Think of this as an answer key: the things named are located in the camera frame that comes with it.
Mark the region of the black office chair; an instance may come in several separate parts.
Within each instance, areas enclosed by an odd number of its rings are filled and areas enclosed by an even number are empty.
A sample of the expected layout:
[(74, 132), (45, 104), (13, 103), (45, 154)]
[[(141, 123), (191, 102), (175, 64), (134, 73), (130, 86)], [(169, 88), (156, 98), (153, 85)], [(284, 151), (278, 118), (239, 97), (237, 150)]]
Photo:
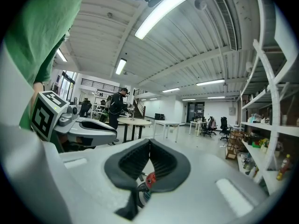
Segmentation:
[(221, 117), (221, 131), (220, 133), (224, 134), (224, 136), (221, 136), (220, 140), (229, 141), (230, 133), (231, 133), (231, 127), (228, 127), (228, 122), (226, 117)]
[(208, 122), (202, 127), (200, 135), (208, 135), (211, 137), (212, 134), (216, 135), (215, 130), (217, 129), (216, 120), (213, 116), (210, 116)]

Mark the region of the dark double door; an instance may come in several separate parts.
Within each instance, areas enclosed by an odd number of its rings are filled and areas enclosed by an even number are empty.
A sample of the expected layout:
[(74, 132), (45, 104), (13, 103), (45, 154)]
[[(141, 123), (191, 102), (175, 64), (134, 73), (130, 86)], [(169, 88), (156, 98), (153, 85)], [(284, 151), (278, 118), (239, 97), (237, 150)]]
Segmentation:
[(187, 123), (204, 117), (205, 102), (189, 102), (187, 106)]

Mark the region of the white table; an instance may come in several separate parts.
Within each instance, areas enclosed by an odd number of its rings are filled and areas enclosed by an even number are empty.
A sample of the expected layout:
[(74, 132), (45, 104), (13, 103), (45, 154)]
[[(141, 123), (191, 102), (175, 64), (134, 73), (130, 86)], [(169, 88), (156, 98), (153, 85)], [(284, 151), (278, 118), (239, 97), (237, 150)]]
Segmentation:
[(157, 125), (162, 125), (163, 126), (163, 139), (168, 138), (168, 133), (169, 133), (170, 126), (176, 127), (175, 142), (177, 143), (179, 128), (180, 128), (180, 123), (179, 122), (173, 122), (173, 121), (168, 121), (168, 120), (155, 120), (154, 125), (153, 125), (153, 136), (152, 136), (153, 138), (155, 138), (155, 136), (156, 136)]
[(203, 125), (205, 125), (207, 122), (204, 121), (200, 121), (200, 122), (196, 122), (196, 121), (191, 121), (190, 122), (190, 126), (189, 126), (189, 134), (191, 134), (191, 129), (192, 129), (192, 125), (195, 125), (195, 131), (196, 131), (196, 135), (197, 137), (199, 136), (199, 131), (202, 130)]

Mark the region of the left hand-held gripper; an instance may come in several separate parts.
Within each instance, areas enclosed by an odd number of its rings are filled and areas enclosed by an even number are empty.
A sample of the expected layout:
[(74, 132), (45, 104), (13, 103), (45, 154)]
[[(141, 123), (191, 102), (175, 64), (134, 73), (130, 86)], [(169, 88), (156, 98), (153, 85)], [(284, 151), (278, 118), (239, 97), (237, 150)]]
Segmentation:
[[(75, 122), (79, 128), (72, 127)], [(117, 131), (98, 119), (79, 117), (76, 105), (62, 99), (53, 91), (37, 94), (31, 126), (48, 142), (75, 142), (84, 147), (95, 147), (111, 143)]]

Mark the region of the staircase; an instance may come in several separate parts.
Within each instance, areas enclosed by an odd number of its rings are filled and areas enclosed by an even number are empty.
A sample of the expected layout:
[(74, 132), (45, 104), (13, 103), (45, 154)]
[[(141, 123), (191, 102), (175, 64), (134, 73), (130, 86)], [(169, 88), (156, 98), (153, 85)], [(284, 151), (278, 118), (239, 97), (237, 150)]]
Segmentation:
[(145, 93), (147, 93), (147, 91), (141, 89), (134, 89), (133, 92), (133, 96), (134, 96), (133, 104), (135, 106), (135, 109), (139, 111), (142, 118), (145, 117), (146, 107), (141, 104), (141, 100), (137, 96)]

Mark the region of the green shirt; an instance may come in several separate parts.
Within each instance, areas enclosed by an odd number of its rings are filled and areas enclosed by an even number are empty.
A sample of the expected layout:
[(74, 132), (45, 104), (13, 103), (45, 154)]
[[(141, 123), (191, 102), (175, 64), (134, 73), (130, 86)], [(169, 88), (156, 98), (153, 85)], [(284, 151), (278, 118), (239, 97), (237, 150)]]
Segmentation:
[(5, 34), (15, 65), (30, 86), (50, 79), (57, 49), (82, 0), (27, 0)]

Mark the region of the white metal shelf rack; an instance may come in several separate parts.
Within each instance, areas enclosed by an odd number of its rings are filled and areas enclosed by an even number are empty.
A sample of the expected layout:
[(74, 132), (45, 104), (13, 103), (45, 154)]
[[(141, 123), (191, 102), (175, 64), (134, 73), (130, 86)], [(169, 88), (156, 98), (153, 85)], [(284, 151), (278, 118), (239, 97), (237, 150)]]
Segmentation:
[[(282, 189), (299, 160), (299, 43), (272, 0), (256, 0), (258, 37), (241, 91), (240, 131), (244, 132), (240, 170), (269, 195)], [(291, 164), (276, 179), (283, 159)]]

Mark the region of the ceiling air vent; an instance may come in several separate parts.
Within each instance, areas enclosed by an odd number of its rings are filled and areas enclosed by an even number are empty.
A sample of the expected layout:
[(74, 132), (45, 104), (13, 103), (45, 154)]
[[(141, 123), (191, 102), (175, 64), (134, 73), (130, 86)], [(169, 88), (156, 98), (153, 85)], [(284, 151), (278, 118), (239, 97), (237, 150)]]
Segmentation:
[(229, 8), (226, 4), (226, 1), (225, 0), (214, 0), (214, 1), (224, 21), (230, 48), (233, 51), (237, 51), (237, 39), (235, 34), (235, 27), (234, 27), (234, 23)]

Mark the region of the person's left forearm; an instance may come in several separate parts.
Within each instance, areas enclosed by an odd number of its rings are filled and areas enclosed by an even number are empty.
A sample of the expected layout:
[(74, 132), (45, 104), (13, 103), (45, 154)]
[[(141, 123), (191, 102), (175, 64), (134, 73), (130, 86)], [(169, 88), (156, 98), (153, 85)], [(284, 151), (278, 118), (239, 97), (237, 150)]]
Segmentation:
[(44, 91), (44, 85), (43, 85), (43, 83), (41, 83), (41, 82), (35, 82), (34, 84), (33, 84), (33, 90), (34, 90), (34, 93), (33, 93), (33, 96), (32, 96), (32, 98), (31, 98), (31, 100), (30, 100), (30, 115), (32, 115), (32, 112), (33, 112), (33, 109), (34, 109), (34, 105), (35, 105), (35, 100), (36, 100), (36, 97), (37, 97), (37, 94), (39, 93), (39, 92), (42, 92), (42, 91)]

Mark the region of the round wooden table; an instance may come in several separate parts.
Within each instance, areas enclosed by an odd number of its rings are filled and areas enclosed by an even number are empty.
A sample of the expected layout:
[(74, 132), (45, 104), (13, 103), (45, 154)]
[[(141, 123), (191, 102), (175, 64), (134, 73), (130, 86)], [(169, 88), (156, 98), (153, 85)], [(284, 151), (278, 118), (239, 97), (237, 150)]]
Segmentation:
[(128, 125), (132, 125), (133, 126), (131, 141), (134, 140), (136, 126), (139, 126), (138, 139), (140, 139), (141, 136), (142, 136), (142, 129), (143, 129), (143, 127), (151, 125), (151, 121), (147, 121), (147, 120), (144, 120), (144, 119), (134, 119), (134, 118), (120, 117), (117, 120), (125, 125), (124, 136), (123, 136), (123, 143), (127, 142)]

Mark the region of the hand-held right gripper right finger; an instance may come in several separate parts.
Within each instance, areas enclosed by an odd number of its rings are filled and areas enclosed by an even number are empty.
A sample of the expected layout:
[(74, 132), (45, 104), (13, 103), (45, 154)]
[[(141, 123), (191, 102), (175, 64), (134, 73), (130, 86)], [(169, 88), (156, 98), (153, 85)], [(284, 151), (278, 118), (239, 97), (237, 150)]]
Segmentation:
[(153, 193), (138, 224), (243, 224), (267, 195), (216, 155), (172, 141), (159, 142), (187, 157), (191, 171), (174, 191)]

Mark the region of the wooden rack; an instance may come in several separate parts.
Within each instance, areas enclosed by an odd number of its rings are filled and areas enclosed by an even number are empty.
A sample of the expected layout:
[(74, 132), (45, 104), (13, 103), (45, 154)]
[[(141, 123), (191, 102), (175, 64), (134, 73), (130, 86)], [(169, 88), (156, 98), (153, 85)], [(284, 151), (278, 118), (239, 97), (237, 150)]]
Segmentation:
[(244, 132), (242, 131), (232, 131), (230, 133), (228, 144), (225, 149), (225, 159), (234, 160), (237, 158), (238, 150), (242, 147), (242, 139)]

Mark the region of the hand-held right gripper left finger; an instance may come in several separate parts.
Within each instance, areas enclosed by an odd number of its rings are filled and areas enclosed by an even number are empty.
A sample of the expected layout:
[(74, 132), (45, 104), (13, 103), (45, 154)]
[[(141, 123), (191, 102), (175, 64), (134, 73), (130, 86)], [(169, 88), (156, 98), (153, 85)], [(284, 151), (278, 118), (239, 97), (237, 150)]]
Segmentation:
[(150, 208), (137, 204), (137, 178), (149, 154), (148, 139), (59, 154), (66, 209), (58, 224), (150, 224)]

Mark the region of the red vacuum cleaner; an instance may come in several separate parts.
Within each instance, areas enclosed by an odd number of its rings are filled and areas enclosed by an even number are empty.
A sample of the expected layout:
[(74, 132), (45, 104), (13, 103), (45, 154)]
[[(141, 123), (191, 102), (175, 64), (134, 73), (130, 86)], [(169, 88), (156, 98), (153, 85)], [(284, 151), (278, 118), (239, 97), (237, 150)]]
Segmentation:
[(143, 208), (151, 198), (151, 188), (156, 182), (155, 172), (151, 172), (148, 175), (142, 173), (137, 180), (137, 204), (140, 208)]

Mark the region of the white shelving with equipment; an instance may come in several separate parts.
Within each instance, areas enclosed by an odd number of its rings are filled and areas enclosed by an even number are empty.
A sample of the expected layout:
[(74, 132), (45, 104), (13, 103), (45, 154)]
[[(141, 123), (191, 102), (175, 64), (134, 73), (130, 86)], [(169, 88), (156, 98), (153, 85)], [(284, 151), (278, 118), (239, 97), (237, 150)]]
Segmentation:
[(105, 105), (108, 97), (111, 94), (97, 89), (94, 93), (93, 105), (92, 105), (92, 118), (99, 119), (102, 112), (105, 110)]

